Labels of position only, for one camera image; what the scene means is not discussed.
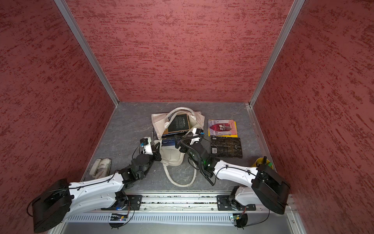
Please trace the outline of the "black gold patterned book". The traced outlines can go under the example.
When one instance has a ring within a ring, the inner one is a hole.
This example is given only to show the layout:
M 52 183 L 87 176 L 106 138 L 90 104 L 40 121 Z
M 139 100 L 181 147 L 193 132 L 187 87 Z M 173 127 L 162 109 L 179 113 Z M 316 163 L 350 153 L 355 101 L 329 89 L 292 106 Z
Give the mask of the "black gold patterned book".
M 238 137 L 210 137 L 211 155 L 221 158 L 238 158 L 243 157 L 241 140 Z

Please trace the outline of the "cream canvas tote bag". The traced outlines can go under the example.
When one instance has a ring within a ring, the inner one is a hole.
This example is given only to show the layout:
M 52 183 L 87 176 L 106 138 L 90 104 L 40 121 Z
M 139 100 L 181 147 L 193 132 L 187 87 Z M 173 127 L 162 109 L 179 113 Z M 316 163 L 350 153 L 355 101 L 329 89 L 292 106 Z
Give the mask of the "cream canvas tote bag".
M 181 114 L 187 114 L 188 121 L 192 123 L 192 126 L 188 128 L 188 133 L 192 132 L 193 128 L 204 128 L 205 117 L 201 114 L 201 112 L 195 112 L 187 107 L 178 107 L 170 111 L 169 113 L 152 114 L 151 117 L 154 133 L 157 134 L 157 136 L 154 137 L 154 142 L 156 144 L 161 143 L 162 133 L 167 129 L 167 127 L 171 125 L 172 121 L 175 120 L 176 117 Z M 180 152 L 179 148 L 175 148 L 174 146 L 172 147 L 161 145 L 160 154 L 161 163 L 163 164 L 166 176 L 173 185 L 186 188 L 190 187 L 194 183 L 196 179 L 197 170 L 194 170 L 191 182 L 185 185 L 175 182 L 168 172 L 168 166 L 179 166 L 183 162 L 185 154 Z

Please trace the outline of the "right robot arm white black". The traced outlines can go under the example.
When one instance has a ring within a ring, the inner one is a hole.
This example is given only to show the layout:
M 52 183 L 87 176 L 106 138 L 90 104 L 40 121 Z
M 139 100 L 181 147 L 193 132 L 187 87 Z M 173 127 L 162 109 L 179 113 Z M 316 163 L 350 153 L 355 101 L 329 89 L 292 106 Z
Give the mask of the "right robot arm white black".
M 266 164 L 244 167 L 209 155 L 200 143 L 202 136 L 176 137 L 175 148 L 192 160 L 196 169 L 213 186 L 216 180 L 230 180 L 240 184 L 234 188 L 230 204 L 235 209 L 259 200 L 270 211 L 283 215 L 291 185 Z

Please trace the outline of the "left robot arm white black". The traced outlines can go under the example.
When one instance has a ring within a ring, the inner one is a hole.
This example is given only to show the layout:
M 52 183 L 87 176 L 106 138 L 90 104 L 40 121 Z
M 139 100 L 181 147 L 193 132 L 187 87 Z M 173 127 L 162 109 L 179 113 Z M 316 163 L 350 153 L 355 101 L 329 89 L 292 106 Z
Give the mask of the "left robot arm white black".
M 46 232 L 73 215 L 93 210 L 125 210 L 132 202 L 124 192 L 136 181 L 144 179 L 160 153 L 140 154 L 131 164 L 113 175 L 86 182 L 69 183 L 60 179 L 33 199 L 29 207 L 34 233 Z

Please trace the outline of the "white rolled cloth object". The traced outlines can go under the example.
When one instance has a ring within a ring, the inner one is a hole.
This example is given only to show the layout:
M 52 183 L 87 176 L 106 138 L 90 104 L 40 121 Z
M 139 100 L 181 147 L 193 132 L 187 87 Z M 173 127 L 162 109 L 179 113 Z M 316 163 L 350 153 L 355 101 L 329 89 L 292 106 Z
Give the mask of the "white rolled cloth object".
M 112 161 L 109 158 L 97 159 L 91 167 L 89 176 L 91 176 L 93 179 L 107 177 L 110 172 L 111 163 Z

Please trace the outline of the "yellow cup with batteries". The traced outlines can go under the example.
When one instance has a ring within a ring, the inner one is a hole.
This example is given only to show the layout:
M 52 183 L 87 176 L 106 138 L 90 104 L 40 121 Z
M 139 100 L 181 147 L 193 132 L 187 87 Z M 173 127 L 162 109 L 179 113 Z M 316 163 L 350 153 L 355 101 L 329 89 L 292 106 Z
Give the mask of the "yellow cup with batteries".
M 262 164 L 269 166 L 271 169 L 274 169 L 273 163 L 267 157 L 258 158 L 252 165 L 252 167 L 259 167 Z

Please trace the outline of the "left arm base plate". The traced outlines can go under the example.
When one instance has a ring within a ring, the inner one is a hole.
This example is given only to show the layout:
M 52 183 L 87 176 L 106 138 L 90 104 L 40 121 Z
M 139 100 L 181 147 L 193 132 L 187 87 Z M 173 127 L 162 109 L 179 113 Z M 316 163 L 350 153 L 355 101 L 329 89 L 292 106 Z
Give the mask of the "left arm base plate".
M 127 195 L 118 199 L 111 207 L 101 208 L 103 211 L 138 211 L 142 202 L 142 195 Z

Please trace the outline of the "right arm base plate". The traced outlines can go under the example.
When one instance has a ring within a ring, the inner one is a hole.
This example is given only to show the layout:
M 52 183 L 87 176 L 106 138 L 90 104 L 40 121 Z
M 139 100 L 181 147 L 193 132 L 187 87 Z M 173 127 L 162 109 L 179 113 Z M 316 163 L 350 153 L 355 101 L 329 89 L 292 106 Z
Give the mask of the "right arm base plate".
M 219 211 L 256 211 L 255 204 L 241 205 L 233 196 L 218 195 L 216 198 Z

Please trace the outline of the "aluminium front rail frame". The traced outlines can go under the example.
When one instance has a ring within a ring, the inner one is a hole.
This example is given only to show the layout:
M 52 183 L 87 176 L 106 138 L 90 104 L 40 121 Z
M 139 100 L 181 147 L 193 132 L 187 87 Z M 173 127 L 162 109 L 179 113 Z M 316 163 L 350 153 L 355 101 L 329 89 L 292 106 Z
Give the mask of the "aluminium front rail frame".
M 234 211 L 219 210 L 218 196 L 226 192 L 142 192 L 130 221 L 110 227 L 109 211 L 76 215 L 49 231 L 51 234 L 305 234 L 293 197 L 285 214 L 269 212 L 257 203 L 247 211 L 249 226 L 234 227 Z

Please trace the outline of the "left corner aluminium post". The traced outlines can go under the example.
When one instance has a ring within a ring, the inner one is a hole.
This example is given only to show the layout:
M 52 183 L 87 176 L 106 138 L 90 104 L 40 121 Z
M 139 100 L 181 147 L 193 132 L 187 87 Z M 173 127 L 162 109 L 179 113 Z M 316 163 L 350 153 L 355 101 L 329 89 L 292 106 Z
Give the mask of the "left corner aluminium post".
M 87 40 L 85 39 L 77 21 L 75 20 L 68 4 L 66 1 L 63 0 L 54 0 L 56 6 L 58 7 L 60 13 L 62 14 L 63 18 L 65 19 L 66 23 L 68 24 L 70 30 L 72 31 L 73 35 L 75 36 L 76 40 L 78 41 L 80 47 L 82 48 L 84 54 L 86 55 L 88 61 L 90 62 L 92 68 L 94 69 L 96 75 L 100 79 L 101 83 L 103 84 L 107 94 L 111 98 L 112 102 L 114 103 L 115 107 L 117 107 L 120 103 L 117 95 L 115 94 L 110 82 L 108 81 L 103 69 L 101 68 L 96 56 L 94 55 L 92 49 L 90 48 Z

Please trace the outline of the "corner aluminium post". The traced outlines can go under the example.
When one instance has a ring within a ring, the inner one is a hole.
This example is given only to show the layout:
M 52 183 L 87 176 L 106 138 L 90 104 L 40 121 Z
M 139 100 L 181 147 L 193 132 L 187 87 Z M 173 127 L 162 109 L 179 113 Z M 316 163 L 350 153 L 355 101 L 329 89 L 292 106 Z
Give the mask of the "corner aluminium post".
M 110 82 L 108 81 L 103 69 L 101 68 L 96 56 L 94 55 L 92 49 L 90 48 L 87 40 L 85 39 L 77 21 L 75 20 L 68 4 L 66 1 L 63 0 L 54 0 L 56 6 L 58 7 L 60 13 L 62 14 L 63 18 L 65 19 L 66 23 L 68 24 L 70 30 L 72 31 L 73 35 L 75 36 L 76 40 L 78 41 L 80 47 L 82 48 L 84 54 L 86 55 L 88 61 L 90 62 L 92 68 L 94 69 L 96 75 L 100 79 L 101 83 L 103 84 L 107 94 L 111 98 L 112 102 L 114 103 L 115 107 L 117 107 L 120 103 L 117 95 L 115 94 Z
M 271 72 L 271 70 L 272 70 L 281 50 L 282 50 L 282 48 L 283 48 L 284 43 L 286 42 L 286 39 L 287 39 L 287 37 L 288 37 L 292 27 L 293 27 L 298 15 L 299 15 L 304 3 L 305 3 L 305 0 L 294 0 L 293 1 L 293 4 L 290 8 L 290 11 L 289 11 L 286 19 L 285 19 L 285 22 L 282 26 L 282 29 L 279 33 L 279 36 L 278 36 L 277 40 L 276 40 L 276 43 L 275 43 L 275 45 L 272 49 L 269 60 L 268 60 L 266 66 L 263 70 L 263 73 L 262 73 L 262 75 L 259 79 L 259 82 L 256 86 L 256 89 L 255 89 L 255 91 L 254 91 L 254 93 L 251 97 L 251 100 L 249 102 L 249 107 L 250 108 L 254 107 L 254 105 L 255 105 L 255 103 L 256 103 L 259 95 L 260 95 L 260 92 L 261 92 L 263 86 L 265 85 L 265 82 L 266 82 L 266 80 L 267 80 L 267 78 L 268 78 L 268 76 L 269 76 L 269 74 L 270 74 L 270 72 Z

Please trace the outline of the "right corner aluminium post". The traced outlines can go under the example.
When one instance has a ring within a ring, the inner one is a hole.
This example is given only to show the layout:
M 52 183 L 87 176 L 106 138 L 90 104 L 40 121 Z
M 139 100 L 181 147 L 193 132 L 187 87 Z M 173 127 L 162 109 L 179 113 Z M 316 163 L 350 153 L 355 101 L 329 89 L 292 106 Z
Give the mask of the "right corner aluminium post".
M 254 105 L 255 105 L 255 103 L 256 103 L 259 95 L 260 95 L 260 92 L 261 92 L 263 86 L 265 85 L 265 82 L 266 82 L 266 80 L 267 80 L 267 78 L 268 78 L 268 76 L 269 76 L 269 74 L 270 74 L 270 72 L 271 72 L 271 70 L 272 70 L 281 50 L 282 50 L 282 48 L 283 48 L 284 43 L 286 42 L 286 39 L 287 39 L 287 37 L 288 37 L 292 27 L 293 27 L 298 15 L 299 15 L 304 3 L 305 3 L 305 0 L 294 0 L 293 1 L 293 4 L 290 8 L 290 11 L 289 11 L 286 19 L 285 19 L 285 22 L 282 26 L 282 29 L 279 33 L 279 36 L 278 36 L 277 40 L 276 40 L 276 43 L 275 43 L 275 45 L 272 49 L 269 60 L 268 60 L 266 66 L 263 70 L 263 73 L 262 73 L 262 75 L 259 79 L 259 82 L 256 86 L 256 89 L 255 89 L 255 91 L 254 91 L 254 93 L 251 97 L 251 100 L 249 102 L 249 107 L 250 108 L 254 107 Z

